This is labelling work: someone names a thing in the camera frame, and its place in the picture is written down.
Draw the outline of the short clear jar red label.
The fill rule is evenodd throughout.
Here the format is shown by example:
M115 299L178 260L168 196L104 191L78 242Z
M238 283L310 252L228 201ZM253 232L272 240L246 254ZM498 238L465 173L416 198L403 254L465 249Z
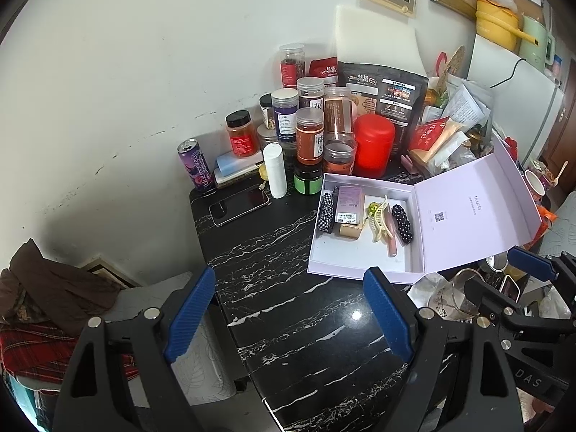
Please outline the short clear jar red label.
M354 171L355 153L356 141L353 134L328 134L324 143L324 172L350 176Z

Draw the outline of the cream hair claw clip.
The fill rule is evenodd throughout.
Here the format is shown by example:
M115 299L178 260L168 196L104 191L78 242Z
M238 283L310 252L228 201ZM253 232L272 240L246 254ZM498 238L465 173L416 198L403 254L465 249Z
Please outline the cream hair claw clip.
M388 197L385 196L382 202L376 202L380 204L380 208L376 211L374 216L370 217L369 220L365 220L371 231L372 237L374 242L383 241L384 243L388 244L388 227L386 218L384 217L384 213L390 207L388 203Z

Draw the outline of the black white checkered scrunchie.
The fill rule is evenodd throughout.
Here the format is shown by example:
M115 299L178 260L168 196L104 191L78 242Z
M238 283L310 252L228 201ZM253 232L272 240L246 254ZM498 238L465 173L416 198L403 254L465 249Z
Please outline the black white checkered scrunchie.
M320 200L316 228L319 232L332 233L335 222L335 203L332 192L326 192Z

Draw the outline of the green yellow lollipop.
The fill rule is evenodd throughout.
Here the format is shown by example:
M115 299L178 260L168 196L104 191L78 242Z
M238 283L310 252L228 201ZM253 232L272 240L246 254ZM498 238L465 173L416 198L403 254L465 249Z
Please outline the green yellow lollipop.
M365 220L369 220L370 217L374 216L374 214L376 213L376 211L380 208L380 204L376 203L376 202L372 202L368 205L367 209L366 209L366 216L365 216Z

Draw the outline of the blue white flat boxes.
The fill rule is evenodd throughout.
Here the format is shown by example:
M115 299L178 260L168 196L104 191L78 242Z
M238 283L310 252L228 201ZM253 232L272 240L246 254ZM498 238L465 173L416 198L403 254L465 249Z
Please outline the blue white flat boxes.
M264 157L261 151L246 157L238 157L232 151L218 156L214 171L216 186L224 188L242 180L243 177L255 173L263 162Z

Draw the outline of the red spice jar black lid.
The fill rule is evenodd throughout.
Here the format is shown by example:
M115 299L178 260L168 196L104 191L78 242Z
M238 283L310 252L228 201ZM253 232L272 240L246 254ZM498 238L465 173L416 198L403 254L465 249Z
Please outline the red spice jar black lid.
M260 148L250 112L242 109L225 117L232 153L240 158L256 154Z

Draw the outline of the purple small carton box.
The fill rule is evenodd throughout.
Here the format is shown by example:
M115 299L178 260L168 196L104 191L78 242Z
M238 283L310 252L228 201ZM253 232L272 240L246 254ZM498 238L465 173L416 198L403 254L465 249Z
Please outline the purple small carton box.
M364 193L360 186L339 187L335 221L344 224L359 224L363 220Z

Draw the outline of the pink lip gloss tube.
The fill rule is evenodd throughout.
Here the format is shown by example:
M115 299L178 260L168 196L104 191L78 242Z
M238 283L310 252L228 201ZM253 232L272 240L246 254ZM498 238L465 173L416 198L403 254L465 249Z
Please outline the pink lip gloss tube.
M397 243L395 238L395 227L393 226L392 222L387 224L388 227L388 256L389 257L396 257L397 256Z

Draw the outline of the black polka dot hair clip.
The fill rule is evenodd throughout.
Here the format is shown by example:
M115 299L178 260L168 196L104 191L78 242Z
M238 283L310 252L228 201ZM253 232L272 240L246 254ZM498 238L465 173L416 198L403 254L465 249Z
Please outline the black polka dot hair clip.
M404 244L410 244L413 240L413 230L407 213L400 205L393 205L391 215L395 220L395 227L400 240Z

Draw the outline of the gold rectangular box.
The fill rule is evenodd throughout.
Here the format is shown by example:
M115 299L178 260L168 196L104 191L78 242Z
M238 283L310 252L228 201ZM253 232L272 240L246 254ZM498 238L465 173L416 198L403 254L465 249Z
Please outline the gold rectangular box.
M349 223L340 223L339 224L339 235L348 239L357 240L363 230L363 225L361 223L358 224L349 224Z

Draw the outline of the red round canister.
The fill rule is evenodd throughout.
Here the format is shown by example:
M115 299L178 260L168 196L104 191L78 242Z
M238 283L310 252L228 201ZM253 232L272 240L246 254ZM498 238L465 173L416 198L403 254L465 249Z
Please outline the red round canister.
M372 179L384 176L395 142L395 125L384 116L363 114L355 120L354 137L354 174Z

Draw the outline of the orange peel jar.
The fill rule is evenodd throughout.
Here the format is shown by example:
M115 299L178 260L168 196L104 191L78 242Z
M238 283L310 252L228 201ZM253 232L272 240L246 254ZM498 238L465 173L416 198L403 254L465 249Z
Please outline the orange peel jar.
M324 112L317 107L302 107L296 112L298 161L314 165L322 161L324 146Z

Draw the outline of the smartphone in clear case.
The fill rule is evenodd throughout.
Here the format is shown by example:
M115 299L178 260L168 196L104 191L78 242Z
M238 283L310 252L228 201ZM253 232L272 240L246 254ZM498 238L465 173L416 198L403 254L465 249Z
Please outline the smartphone in clear case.
M215 226L221 227L269 204L266 190L255 185L211 204L209 212Z

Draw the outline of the black snack pouch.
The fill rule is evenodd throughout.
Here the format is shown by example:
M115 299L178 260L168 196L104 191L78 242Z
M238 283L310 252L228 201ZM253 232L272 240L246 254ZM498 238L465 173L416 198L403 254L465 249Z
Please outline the black snack pouch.
M391 155L403 153L423 112L429 78L390 66L343 62L338 62L338 75L359 115L375 113L395 125Z

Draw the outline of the purple drink can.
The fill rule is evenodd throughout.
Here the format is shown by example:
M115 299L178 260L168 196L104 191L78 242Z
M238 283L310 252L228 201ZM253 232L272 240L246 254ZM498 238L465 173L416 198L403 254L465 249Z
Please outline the purple drink can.
M177 148L178 156L199 193L208 193L216 188L214 175L196 139L184 140Z

